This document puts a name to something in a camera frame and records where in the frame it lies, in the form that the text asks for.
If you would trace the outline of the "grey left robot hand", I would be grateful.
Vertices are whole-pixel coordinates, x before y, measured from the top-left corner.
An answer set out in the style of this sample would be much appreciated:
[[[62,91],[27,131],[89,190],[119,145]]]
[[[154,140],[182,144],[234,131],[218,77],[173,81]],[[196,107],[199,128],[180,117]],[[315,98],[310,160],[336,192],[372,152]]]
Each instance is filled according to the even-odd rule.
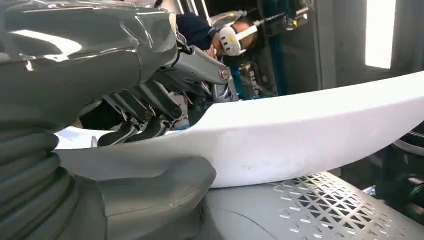
[[[189,45],[176,15],[116,0],[0,3],[0,237],[198,240],[216,170],[148,156],[232,75]]]

